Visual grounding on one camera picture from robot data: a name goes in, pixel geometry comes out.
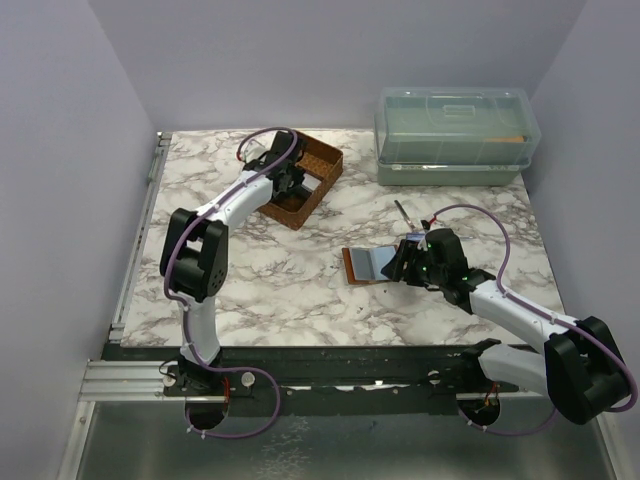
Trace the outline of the brown leather card holder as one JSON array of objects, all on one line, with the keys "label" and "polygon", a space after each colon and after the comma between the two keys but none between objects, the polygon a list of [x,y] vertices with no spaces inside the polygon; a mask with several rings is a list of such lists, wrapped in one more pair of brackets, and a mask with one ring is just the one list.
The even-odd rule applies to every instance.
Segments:
[{"label": "brown leather card holder", "polygon": [[346,280],[350,285],[367,285],[390,282],[382,269],[394,258],[395,246],[374,248],[345,247],[342,257]]}]

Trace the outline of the brown woven basket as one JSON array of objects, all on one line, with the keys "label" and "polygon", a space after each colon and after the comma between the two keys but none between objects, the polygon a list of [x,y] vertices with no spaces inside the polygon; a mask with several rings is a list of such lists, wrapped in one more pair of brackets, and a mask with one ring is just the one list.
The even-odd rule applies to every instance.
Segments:
[{"label": "brown woven basket", "polygon": [[343,153],[300,131],[298,145],[291,154],[296,163],[286,169],[289,189],[259,208],[265,216],[299,230],[319,206],[343,172]]}]

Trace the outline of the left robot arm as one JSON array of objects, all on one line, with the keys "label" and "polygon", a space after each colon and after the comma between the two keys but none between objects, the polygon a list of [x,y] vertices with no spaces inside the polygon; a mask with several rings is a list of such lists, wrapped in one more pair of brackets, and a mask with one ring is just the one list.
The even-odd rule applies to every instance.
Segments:
[{"label": "left robot arm", "polygon": [[201,395],[214,393],[225,371],[214,364],[220,353],[215,295],[227,277],[229,237],[251,214],[295,192],[305,180],[304,170],[297,165],[305,142],[296,130],[265,128],[240,145],[268,132],[275,133],[271,147],[246,162],[222,194],[196,210],[179,208],[170,217],[160,274],[165,296],[182,311],[180,354],[193,364],[187,382]]}]

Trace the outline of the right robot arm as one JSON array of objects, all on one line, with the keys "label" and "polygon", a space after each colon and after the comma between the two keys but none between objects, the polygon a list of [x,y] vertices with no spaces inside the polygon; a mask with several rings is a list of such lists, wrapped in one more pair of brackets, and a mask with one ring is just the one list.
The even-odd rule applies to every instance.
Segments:
[{"label": "right robot arm", "polygon": [[606,323],[579,320],[529,302],[498,279],[472,268],[459,237],[436,229],[404,239],[381,273],[393,282],[439,291],[461,310],[508,330],[521,350],[488,340],[460,367],[460,379],[480,392],[506,382],[546,396],[567,420],[583,425],[603,412],[631,407],[638,387]]}]

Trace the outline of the stack of credit cards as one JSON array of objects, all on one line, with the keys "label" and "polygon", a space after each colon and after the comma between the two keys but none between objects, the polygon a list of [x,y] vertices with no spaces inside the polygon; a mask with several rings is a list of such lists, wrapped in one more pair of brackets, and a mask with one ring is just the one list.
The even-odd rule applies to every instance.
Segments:
[{"label": "stack of credit cards", "polygon": [[301,188],[309,195],[313,194],[315,190],[321,185],[322,181],[312,175],[305,175],[301,183]]}]

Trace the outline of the clear lidded plastic box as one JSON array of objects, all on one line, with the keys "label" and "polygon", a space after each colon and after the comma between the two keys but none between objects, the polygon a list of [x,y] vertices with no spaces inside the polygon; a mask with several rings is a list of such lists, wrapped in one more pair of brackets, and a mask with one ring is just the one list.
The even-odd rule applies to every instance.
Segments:
[{"label": "clear lidded plastic box", "polygon": [[374,134],[385,186],[504,186],[541,139],[523,90],[485,87],[385,88]]}]

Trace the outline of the blue handled screwdriver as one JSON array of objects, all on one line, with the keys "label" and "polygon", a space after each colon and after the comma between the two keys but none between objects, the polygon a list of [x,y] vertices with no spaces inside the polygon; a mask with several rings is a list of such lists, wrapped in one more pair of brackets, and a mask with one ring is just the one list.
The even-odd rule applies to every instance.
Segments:
[{"label": "blue handled screwdriver", "polygon": [[405,239],[413,242],[421,242],[425,238],[424,232],[410,232],[405,235]]}]

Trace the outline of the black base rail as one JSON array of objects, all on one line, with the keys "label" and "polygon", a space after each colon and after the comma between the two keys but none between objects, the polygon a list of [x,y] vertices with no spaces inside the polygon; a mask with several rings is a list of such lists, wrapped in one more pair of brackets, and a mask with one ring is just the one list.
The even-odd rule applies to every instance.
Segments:
[{"label": "black base rail", "polygon": [[454,415],[461,399],[501,397],[515,386],[493,384],[460,346],[229,347],[215,374],[178,359],[169,347],[107,345],[89,363],[82,398],[184,403],[236,417]]}]

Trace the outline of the aluminium side rail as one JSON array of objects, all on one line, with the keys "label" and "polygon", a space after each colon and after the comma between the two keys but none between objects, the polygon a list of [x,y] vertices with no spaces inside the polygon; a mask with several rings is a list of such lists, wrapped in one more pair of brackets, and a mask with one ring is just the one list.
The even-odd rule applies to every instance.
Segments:
[{"label": "aluminium side rail", "polygon": [[157,133],[157,143],[154,149],[151,167],[147,175],[147,188],[141,215],[134,235],[134,243],[129,256],[122,288],[109,327],[108,343],[120,344],[124,335],[133,290],[172,137],[172,132]]}]

